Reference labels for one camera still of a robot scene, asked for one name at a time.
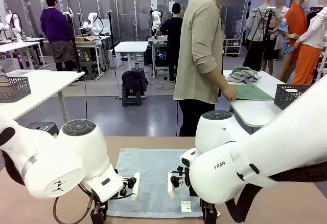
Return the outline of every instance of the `brown table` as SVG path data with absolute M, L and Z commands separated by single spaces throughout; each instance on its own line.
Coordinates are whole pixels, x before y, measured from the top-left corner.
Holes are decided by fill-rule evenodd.
M 190 149 L 194 138 L 108 137 L 106 138 L 110 160 L 115 164 L 120 148 Z M 0 223 L 3 224 L 56 224 L 53 215 L 53 199 L 40 200 L 29 195 L 26 188 L 12 181 L 7 172 L 0 172 Z M 59 198 L 57 214 L 66 223 L 76 221 L 84 213 L 88 197 L 73 189 Z M 226 207 L 217 206 L 221 215 L 217 223 L 234 224 Z M 111 224 L 203 224 L 194 219 L 136 219 L 108 218 Z M 247 224 L 276 223 L 326 223 L 327 199 L 314 184 L 282 183 L 262 190 L 254 199 Z M 91 224 L 89 215 L 81 222 Z

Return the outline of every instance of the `light blue towel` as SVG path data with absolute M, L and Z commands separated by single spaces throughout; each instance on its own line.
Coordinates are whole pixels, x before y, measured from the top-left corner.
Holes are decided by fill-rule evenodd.
M 135 201 L 129 198 L 109 200 L 109 216 L 137 218 L 190 218 L 202 217 L 200 198 L 190 197 L 185 185 L 176 189 L 176 197 L 170 198 L 167 192 L 168 172 L 181 166 L 179 156 L 185 150 L 152 150 L 122 148 L 117 168 L 122 176 L 132 177 L 141 173 L 138 196 Z M 192 213 L 181 212 L 181 201 L 191 201 Z

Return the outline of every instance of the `basket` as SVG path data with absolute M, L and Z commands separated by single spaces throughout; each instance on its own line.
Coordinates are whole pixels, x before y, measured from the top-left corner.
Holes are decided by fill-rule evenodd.
M 299 84 L 299 85 L 288 85 L 288 84 L 277 84 L 275 105 L 280 109 L 284 110 L 290 104 L 292 104 L 298 97 L 300 97 L 305 91 L 307 91 L 311 85 Z M 297 92 L 288 92 L 287 89 L 296 89 Z
M 31 93 L 28 77 L 8 77 L 10 86 L 0 86 L 0 103 L 13 103 Z

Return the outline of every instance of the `green towel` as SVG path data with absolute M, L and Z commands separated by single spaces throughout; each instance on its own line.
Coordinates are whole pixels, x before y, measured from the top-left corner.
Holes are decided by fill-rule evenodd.
M 238 100 L 274 100 L 269 94 L 254 85 L 235 85 L 238 89 Z

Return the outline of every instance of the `gray shorts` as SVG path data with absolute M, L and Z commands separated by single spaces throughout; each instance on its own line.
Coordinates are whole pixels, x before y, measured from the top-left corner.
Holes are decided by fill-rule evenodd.
M 56 41 L 50 45 L 55 63 L 62 63 L 73 59 L 73 46 L 70 42 Z

